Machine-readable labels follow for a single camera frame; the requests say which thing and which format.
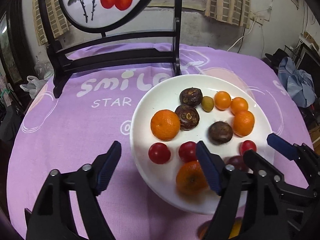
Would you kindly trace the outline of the yellow-orange round fruit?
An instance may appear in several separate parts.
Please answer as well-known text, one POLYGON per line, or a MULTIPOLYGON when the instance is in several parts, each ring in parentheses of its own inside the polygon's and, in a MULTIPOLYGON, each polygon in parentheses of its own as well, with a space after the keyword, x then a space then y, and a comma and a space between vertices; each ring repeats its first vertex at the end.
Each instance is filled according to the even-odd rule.
MULTIPOLYGON (((199 228, 197 230, 197 237, 199 239, 203 239, 209 225, 210 225, 210 220, 204 222, 201 226, 199 226, 199 228)), ((231 233, 230 233, 230 236, 228 239, 231 239, 231 238, 239 235, 241 225, 242 225, 242 218, 237 217, 235 219, 235 222, 233 224, 233 227, 232 227, 232 230, 231 230, 231 233)))

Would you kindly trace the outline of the small green-brown fruit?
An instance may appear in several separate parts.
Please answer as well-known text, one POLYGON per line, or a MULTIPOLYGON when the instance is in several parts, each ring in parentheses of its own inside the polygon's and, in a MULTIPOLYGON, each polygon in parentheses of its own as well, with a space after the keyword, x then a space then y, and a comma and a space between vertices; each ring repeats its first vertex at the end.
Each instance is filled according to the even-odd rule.
POLYGON ((201 101, 201 107, 205 112, 211 112, 214 108, 214 99, 210 96, 204 96, 201 101))

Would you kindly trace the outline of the red cherry tomato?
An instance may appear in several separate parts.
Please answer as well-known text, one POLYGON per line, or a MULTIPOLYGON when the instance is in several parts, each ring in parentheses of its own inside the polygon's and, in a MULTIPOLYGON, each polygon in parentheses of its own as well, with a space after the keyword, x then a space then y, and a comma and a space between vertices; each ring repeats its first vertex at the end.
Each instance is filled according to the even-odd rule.
POLYGON ((162 165, 170 160, 171 152, 167 145, 157 142, 150 146, 148 156, 153 163, 162 165))
POLYGON ((240 144, 239 151, 241 155, 244 155, 246 151, 253 150, 257 151, 256 144, 251 140, 245 140, 240 144))

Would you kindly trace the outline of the orange tangerine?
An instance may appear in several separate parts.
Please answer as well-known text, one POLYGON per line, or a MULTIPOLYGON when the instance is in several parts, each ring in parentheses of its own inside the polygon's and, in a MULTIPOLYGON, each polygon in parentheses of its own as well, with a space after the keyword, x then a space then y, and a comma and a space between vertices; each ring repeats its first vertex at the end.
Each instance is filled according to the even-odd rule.
POLYGON ((185 195, 193 196, 208 188, 208 183, 198 161, 185 163, 176 175, 176 188, 185 195))
POLYGON ((168 109, 157 111, 150 121, 152 134, 161 141, 170 141, 180 131, 180 119, 178 115, 168 109))

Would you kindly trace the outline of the red cherry tomato on plate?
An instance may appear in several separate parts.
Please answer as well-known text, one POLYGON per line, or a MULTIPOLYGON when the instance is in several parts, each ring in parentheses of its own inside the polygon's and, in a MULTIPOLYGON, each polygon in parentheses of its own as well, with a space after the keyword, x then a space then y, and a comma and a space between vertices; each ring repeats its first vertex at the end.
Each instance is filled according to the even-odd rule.
POLYGON ((241 155, 244 155, 246 151, 253 150, 257 151, 256 144, 251 140, 245 140, 240 144, 239 151, 241 155))

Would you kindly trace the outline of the large tangerine plate right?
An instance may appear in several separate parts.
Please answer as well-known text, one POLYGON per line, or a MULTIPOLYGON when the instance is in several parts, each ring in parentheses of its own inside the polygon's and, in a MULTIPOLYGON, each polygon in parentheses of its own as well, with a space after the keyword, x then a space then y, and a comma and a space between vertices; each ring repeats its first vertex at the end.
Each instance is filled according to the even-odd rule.
POLYGON ((242 110, 235 114, 232 129, 237 136, 245 137, 253 131, 254 124, 254 115, 248 110, 242 110))

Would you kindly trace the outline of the orange tangerine on plate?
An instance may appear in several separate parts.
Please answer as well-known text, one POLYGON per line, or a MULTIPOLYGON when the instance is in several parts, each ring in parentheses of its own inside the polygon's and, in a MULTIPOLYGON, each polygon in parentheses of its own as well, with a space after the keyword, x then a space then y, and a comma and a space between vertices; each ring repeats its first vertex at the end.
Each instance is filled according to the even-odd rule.
POLYGON ((176 175, 176 188, 185 195, 193 196, 208 188, 208 183, 198 161, 185 163, 176 175))

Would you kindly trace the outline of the small red tomato behind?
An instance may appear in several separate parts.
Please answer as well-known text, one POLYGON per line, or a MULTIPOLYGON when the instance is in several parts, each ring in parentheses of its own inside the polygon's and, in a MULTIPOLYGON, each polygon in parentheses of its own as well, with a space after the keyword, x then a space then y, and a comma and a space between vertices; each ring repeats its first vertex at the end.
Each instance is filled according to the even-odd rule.
POLYGON ((197 161, 196 143, 193 141, 183 143, 178 149, 178 155, 184 163, 197 161))

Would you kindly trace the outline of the blue cloth pile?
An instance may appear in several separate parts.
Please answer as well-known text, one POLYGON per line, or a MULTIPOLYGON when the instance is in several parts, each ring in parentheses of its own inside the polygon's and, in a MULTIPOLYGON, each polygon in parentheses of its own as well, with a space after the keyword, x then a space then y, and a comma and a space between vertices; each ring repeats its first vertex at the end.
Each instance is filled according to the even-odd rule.
POLYGON ((307 108, 317 98, 310 74, 296 69, 290 57, 284 57, 278 67, 278 79, 298 107, 307 108))

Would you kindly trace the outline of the purple tablecloth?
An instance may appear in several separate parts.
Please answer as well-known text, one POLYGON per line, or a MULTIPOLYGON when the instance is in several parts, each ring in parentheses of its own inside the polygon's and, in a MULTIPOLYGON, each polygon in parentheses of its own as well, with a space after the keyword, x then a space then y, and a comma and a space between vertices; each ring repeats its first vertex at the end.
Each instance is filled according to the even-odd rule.
MULTIPOLYGON (((260 59, 209 47, 181 45, 183 74, 226 79, 247 91, 266 114, 272 130, 290 143, 311 144, 296 104, 274 71, 260 59)), ((172 75, 170 64, 106 68, 71 77, 59 98, 47 82, 17 133, 9 161, 7 199, 13 227, 25 236, 24 210, 32 209, 49 172, 76 171, 119 141, 122 154, 98 202, 117 239, 197 239, 209 220, 183 212, 144 183, 130 152, 131 118, 143 95, 172 75)))

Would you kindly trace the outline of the white plastic bag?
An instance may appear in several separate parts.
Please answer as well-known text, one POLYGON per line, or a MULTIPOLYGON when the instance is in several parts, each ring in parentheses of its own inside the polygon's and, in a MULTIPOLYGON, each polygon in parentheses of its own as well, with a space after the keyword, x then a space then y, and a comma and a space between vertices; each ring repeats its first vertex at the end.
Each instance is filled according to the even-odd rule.
POLYGON ((31 99, 35 99, 42 87, 47 83, 47 80, 39 80, 37 77, 29 75, 27 76, 27 84, 20 85, 20 88, 27 92, 31 99))

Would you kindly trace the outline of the right beige curtain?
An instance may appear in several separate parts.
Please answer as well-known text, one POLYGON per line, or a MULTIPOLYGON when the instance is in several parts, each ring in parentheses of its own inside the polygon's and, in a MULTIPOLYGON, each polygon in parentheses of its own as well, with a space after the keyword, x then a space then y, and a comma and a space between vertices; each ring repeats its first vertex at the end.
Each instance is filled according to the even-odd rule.
POLYGON ((251 0, 207 0, 205 16, 219 22, 248 28, 251 0))

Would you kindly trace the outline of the left beige curtain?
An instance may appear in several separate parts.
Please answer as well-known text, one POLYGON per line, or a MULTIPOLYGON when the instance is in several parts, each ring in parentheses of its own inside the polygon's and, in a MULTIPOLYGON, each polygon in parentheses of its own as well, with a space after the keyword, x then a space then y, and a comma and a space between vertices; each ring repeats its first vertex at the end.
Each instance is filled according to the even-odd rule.
MULTIPOLYGON (((58 38, 59 36, 69 31, 69 26, 71 24, 64 16, 59 5, 59 0, 45 0, 45 3, 51 30, 54 37, 58 38)), ((33 22, 38 45, 42 46, 47 43, 47 38, 41 21, 38 0, 33 0, 33 22)))

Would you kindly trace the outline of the round painted screen stand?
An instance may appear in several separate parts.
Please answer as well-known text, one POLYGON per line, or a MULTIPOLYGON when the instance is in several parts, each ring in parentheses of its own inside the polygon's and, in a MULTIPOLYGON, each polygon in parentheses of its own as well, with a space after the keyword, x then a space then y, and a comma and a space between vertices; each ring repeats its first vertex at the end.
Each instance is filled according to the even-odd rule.
POLYGON ((47 55, 54 69, 53 94, 55 98, 58 99, 61 96, 65 84, 73 74, 105 67, 146 63, 171 63, 174 76, 178 76, 181 74, 180 35, 182 0, 175 0, 174 27, 172 30, 146 30, 111 36, 106 35, 107 32, 115 30, 133 20, 138 14, 143 11, 143 9, 146 8, 146 6, 150 2, 151 0, 140 0, 127 16, 124 16, 116 23, 112 23, 111 25, 101 28, 82 27, 70 18, 65 9, 65 6, 61 5, 60 7, 63 15, 67 18, 68 22, 70 22, 72 26, 86 33, 101 35, 101 38, 99 39, 84 42, 68 48, 63 48, 60 41, 58 41, 54 37, 54 34, 52 32, 45 0, 38 0, 41 21, 48 41, 47 55), (156 48, 131 49, 83 57, 76 60, 68 59, 66 56, 68 53, 77 51, 82 48, 87 48, 89 46, 148 37, 172 37, 172 49, 170 51, 159 51, 156 48))

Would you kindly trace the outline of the white wall socket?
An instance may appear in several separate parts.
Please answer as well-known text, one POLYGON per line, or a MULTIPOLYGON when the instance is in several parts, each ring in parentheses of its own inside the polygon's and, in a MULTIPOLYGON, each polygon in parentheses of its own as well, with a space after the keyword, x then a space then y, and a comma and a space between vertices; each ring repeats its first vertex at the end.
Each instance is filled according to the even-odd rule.
POLYGON ((250 12, 249 18, 259 25, 263 25, 265 21, 264 15, 260 15, 257 12, 250 12))

